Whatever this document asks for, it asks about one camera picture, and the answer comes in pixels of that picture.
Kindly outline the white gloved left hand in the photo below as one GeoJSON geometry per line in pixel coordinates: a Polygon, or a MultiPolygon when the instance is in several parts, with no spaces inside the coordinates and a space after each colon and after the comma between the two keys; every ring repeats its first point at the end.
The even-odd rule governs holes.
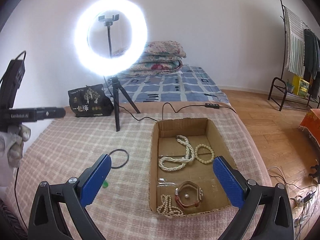
{"type": "Polygon", "coordinates": [[[30,139],[31,129],[20,125],[18,134],[1,132],[1,168],[19,167],[24,143],[30,139]]]}

